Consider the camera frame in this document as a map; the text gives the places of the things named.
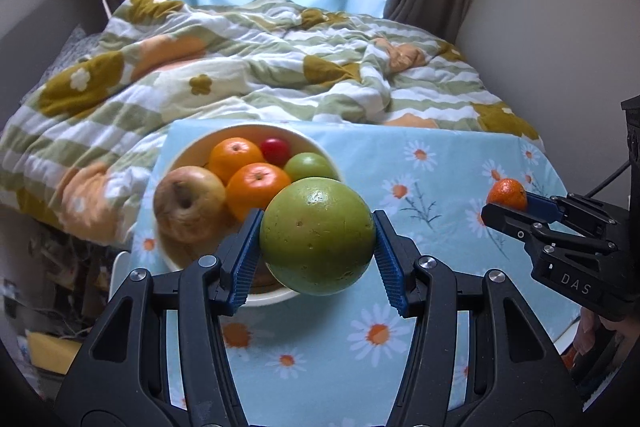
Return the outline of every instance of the mandarin orange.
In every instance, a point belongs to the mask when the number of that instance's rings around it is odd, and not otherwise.
[[[226,185],[238,169],[259,162],[264,162],[264,158],[255,143],[244,138],[228,138],[213,147],[207,169]]]
[[[512,178],[495,182],[486,197],[487,204],[500,203],[514,210],[527,211],[527,192],[522,184]]]
[[[289,175],[275,165],[245,165],[226,184],[226,205],[238,221],[244,221],[252,208],[265,210],[276,194],[290,183]]]

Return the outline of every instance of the floral tablecloth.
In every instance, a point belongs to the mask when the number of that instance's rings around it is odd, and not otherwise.
[[[152,227],[153,191],[185,144],[236,121],[177,121],[146,188],[136,224],[131,268],[167,271]],[[357,124],[286,122],[318,141],[346,183],[372,210],[386,210],[396,231],[423,254],[453,270],[484,275],[504,270],[556,340],[578,306],[534,282],[522,244],[487,229],[480,210],[492,184],[519,179],[532,192],[566,194],[537,147],[507,134]],[[329,297],[296,296],[263,308],[242,308],[222,320],[227,354],[252,425],[364,427],[384,425],[398,391],[414,320],[388,305],[375,263],[348,290]],[[168,327],[172,403],[184,407],[176,316]],[[459,314],[450,407],[462,403],[468,317]]]

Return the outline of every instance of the black cable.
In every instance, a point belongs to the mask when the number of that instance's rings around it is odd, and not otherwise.
[[[584,197],[585,198],[592,198],[594,197],[598,192],[600,192],[601,190],[603,190],[604,187],[606,187],[607,185],[610,184],[610,182],[612,182],[613,180],[615,180],[618,176],[620,176],[620,174],[622,174],[622,172],[626,171],[629,167],[631,166],[631,162],[629,160],[627,160],[624,165],[621,165],[618,170],[616,170],[612,175],[610,175],[606,180],[604,180],[600,185],[598,185],[597,187],[595,187],[594,189],[590,190],[589,192],[587,192]]]

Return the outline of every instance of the large green fruit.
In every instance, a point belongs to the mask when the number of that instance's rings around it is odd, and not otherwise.
[[[367,204],[328,178],[304,178],[283,188],[260,226],[260,248],[273,276],[311,295],[337,293],[356,282],[375,241]]]
[[[326,158],[314,152],[296,154],[284,166],[284,171],[292,182],[303,178],[331,178],[335,180],[338,177]]]

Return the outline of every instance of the fruit bowl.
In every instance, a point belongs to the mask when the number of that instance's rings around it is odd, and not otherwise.
[[[289,143],[291,154],[302,152],[317,153],[328,161],[337,175],[339,181],[344,182],[343,175],[332,161],[327,152],[314,140],[306,137],[298,131],[294,131],[273,123],[247,123],[236,124],[213,131],[200,139],[187,144],[185,148],[170,162],[170,167],[162,172],[165,176],[169,171],[184,166],[204,167],[209,161],[209,153],[218,143],[228,138],[244,138],[254,143],[260,143],[268,138],[280,138]],[[230,233],[237,232],[240,228],[230,214],[223,216],[220,226],[213,237],[207,241],[187,245],[174,241],[158,230],[158,224],[154,218],[156,237],[159,238],[158,248],[167,266],[172,271],[181,270],[200,256],[216,251],[220,242]],[[258,263],[255,273],[254,285],[246,300],[246,306],[265,306],[285,301],[297,295],[293,290],[278,283],[264,263]]]

